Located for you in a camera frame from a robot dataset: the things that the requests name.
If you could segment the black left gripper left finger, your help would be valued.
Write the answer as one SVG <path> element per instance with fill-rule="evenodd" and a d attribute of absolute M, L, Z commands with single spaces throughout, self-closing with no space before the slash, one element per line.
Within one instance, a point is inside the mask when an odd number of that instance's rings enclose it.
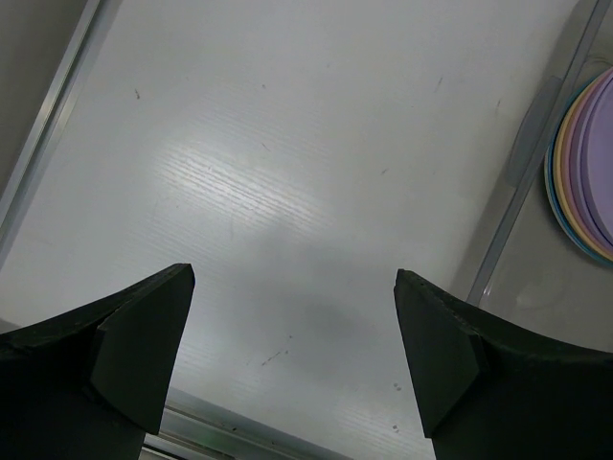
<path fill-rule="evenodd" d="M 136 459 L 158 433 L 195 277 L 173 264 L 1 335 L 4 459 Z"/>

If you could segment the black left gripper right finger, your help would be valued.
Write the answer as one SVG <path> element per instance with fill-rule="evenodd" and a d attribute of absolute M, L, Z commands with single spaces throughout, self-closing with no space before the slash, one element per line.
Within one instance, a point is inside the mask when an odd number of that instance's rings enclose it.
<path fill-rule="evenodd" d="M 402 269 L 397 319 L 439 459 L 608 459 L 612 356 L 533 333 Z"/>

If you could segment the white watermelon pattern plate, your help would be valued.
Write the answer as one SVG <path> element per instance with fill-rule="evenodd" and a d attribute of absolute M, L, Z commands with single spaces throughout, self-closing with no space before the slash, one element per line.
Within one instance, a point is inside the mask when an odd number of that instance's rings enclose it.
<path fill-rule="evenodd" d="M 577 232 L 572 229 L 568 220 L 564 216 L 559 201 L 556 196 L 555 185 L 553 180 L 553 170 L 552 170 L 552 158 L 553 158 L 553 146 L 549 146 L 543 163 L 543 174 L 544 174 L 544 183 L 546 188 L 547 199 L 550 203 L 550 207 L 553 211 L 555 219 L 564 232 L 564 234 L 569 238 L 569 240 L 585 255 L 587 255 L 592 260 L 596 261 L 598 264 L 606 266 L 608 268 L 612 267 L 612 262 L 605 257 L 599 255 L 596 251 L 590 248 L 585 241 L 579 237 Z"/>

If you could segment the purple plastic plate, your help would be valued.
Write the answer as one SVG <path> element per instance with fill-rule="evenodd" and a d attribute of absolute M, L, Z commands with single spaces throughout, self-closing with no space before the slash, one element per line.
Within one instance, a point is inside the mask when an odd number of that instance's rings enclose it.
<path fill-rule="evenodd" d="M 612 71 L 588 105 L 581 147 L 587 206 L 603 237 L 612 243 Z"/>

